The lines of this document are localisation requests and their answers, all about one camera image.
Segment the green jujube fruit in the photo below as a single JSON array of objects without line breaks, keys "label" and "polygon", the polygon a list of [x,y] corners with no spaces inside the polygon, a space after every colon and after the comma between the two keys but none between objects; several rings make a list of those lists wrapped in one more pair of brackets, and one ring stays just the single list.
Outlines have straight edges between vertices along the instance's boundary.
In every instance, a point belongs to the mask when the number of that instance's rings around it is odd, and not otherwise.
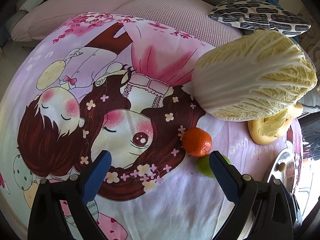
[{"label": "green jujube fruit", "polygon": [[198,172],[201,174],[210,177],[210,178],[216,178],[216,174],[218,175],[218,178],[222,178],[223,176],[227,175],[227,171],[223,167],[221,161],[214,155],[214,158],[212,161],[210,161],[210,155],[206,155],[204,157],[201,157],[197,160],[195,167]]}]

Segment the brown longan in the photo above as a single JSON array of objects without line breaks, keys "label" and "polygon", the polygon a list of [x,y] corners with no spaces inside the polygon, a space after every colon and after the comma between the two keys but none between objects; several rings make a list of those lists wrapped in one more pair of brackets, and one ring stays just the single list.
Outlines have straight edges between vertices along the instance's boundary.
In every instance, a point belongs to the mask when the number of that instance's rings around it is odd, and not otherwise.
[{"label": "brown longan", "polygon": [[285,168],[286,168],[286,164],[285,163],[280,163],[278,165],[278,171],[279,172],[284,172],[285,171]]}]

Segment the tangerine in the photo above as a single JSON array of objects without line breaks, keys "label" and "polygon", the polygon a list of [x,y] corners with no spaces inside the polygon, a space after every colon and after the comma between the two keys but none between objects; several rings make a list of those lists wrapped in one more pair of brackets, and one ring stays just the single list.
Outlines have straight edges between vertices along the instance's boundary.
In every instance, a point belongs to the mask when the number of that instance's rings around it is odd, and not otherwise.
[{"label": "tangerine", "polygon": [[182,146],[194,157],[204,157],[212,148],[212,137],[206,131],[192,127],[182,137]]}]

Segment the large stainless steel bowl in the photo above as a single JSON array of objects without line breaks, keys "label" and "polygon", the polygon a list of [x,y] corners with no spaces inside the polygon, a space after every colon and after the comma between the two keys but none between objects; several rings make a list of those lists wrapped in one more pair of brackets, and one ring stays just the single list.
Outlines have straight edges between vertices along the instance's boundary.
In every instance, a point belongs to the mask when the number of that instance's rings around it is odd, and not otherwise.
[{"label": "large stainless steel bowl", "polygon": [[[285,163],[284,172],[278,171],[278,165]],[[271,177],[279,179],[291,194],[294,193],[298,175],[298,166],[296,165],[295,153],[293,147],[287,147],[280,151],[272,165],[269,166],[264,175],[263,181],[269,182]]]}]

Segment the bottom yellow banana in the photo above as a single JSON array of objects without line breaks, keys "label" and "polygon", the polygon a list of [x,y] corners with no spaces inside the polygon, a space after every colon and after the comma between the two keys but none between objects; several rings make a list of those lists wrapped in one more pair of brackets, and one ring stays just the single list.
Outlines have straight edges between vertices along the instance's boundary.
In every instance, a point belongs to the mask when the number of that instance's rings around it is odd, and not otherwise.
[{"label": "bottom yellow banana", "polygon": [[247,122],[248,130],[252,140],[258,145],[268,145],[279,137],[284,136],[294,118],[303,113],[300,102],[287,107],[274,116]]}]

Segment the cartoon print tablecloth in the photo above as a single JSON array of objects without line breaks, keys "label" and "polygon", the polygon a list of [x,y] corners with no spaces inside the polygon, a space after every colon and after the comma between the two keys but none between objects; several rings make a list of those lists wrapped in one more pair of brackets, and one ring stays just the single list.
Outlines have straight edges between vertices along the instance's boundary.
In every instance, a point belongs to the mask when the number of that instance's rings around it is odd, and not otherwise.
[{"label": "cartoon print tablecloth", "polygon": [[67,20],[23,61],[1,100],[1,212],[27,238],[41,179],[79,175],[99,153],[111,168],[88,209],[109,239],[212,239],[233,205],[182,146],[208,132],[240,172],[261,180],[287,137],[257,145],[245,122],[206,113],[190,85],[212,46],[133,16]]}]

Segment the napa cabbage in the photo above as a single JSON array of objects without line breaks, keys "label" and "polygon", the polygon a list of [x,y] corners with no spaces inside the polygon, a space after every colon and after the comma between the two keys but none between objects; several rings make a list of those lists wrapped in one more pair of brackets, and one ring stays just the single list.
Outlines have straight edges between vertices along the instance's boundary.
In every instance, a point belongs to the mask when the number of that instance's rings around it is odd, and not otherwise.
[{"label": "napa cabbage", "polygon": [[207,113],[221,120],[250,121],[295,105],[317,85],[317,75],[290,38],[257,30],[204,53],[191,85]]}]

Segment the grey leather cushion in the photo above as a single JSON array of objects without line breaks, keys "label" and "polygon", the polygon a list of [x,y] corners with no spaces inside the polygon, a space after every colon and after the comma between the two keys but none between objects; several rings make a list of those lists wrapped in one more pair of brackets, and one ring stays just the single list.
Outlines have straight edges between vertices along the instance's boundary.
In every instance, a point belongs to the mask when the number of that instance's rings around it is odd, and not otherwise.
[{"label": "grey leather cushion", "polygon": [[308,91],[298,102],[303,106],[303,114],[317,113],[320,110],[320,96],[317,87]]}]

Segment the black white patterned pillow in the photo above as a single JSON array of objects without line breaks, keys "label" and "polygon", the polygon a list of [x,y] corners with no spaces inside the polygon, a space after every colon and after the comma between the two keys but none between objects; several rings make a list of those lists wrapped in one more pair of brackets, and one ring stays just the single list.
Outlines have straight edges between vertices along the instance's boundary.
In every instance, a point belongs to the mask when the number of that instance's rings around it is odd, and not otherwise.
[{"label": "black white patterned pillow", "polygon": [[299,16],[261,0],[227,0],[216,5],[208,17],[243,30],[273,30],[287,37],[301,35],[311,28]]}]

